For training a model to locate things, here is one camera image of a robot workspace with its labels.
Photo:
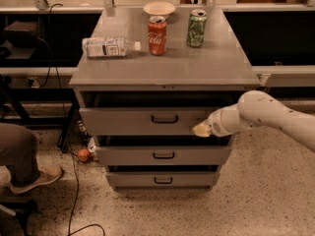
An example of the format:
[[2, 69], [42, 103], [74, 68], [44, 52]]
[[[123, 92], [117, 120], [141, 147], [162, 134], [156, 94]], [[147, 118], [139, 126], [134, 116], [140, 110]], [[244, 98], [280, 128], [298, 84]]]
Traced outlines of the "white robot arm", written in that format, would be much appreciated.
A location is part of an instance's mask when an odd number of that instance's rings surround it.
[[193, 128], [198, 137], [229, 136], [259, 127], [279, 130], [315, 151], [315, 117], [292, 110], [265, 92], [250, 90], [236, 104], [216, 110]]

